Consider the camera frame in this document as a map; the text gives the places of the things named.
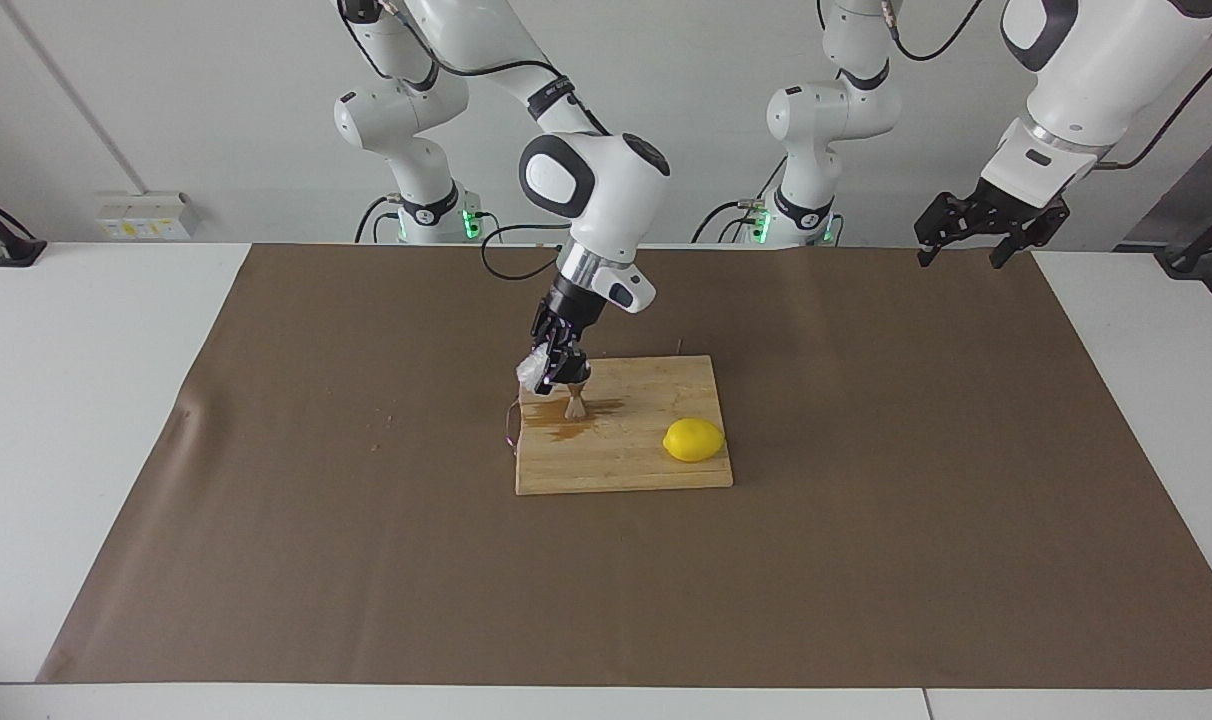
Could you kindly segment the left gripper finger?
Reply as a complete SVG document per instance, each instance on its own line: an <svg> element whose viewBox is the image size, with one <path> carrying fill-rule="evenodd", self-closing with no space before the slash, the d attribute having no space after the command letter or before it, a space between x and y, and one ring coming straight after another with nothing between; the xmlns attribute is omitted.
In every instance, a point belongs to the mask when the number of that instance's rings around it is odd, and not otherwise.
<svg viewBox="0 0 1212 720"><path fill-rule="evenodd" d="M917 238L917 265L931 265L941 250L971 238L967 215L973 208L970 199L957 199L953 193L943 192L934 198L913 224Z"/></svg>
<svg viewBox="0 0 1212 720"><path fill-rule="evenodd" d="M1040 248L1048 245L1054 233L1067 223L1071 210L1067 204L1053 204L1041 211L1031 222L1019 224L1018 222L1005 234L1004 240L990 251L989 261L994 269L1002 269L1010 259L1018 252L1030 248Z"/></svg>

